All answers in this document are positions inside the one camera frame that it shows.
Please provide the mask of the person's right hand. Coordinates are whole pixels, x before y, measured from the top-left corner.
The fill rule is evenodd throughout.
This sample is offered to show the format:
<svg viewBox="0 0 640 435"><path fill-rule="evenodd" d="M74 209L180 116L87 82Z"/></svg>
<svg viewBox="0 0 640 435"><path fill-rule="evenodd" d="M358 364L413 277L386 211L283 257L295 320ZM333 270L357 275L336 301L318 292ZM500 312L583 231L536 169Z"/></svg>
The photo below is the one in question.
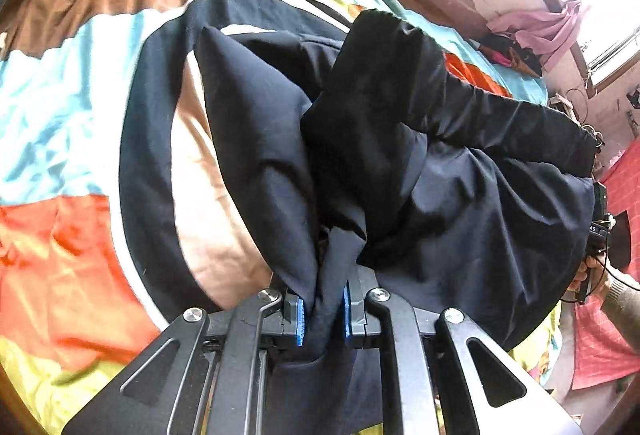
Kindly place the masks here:
<svg viewBox="0 0 640 435"><path fill-rule="evenodd" d="M599 256L587 256L579 265L575 276L568 286L568 291L578 291L584 281L589 280L591 285L590 296L602 302L611 289L610 277L606 271L608 258Z"/></svg>

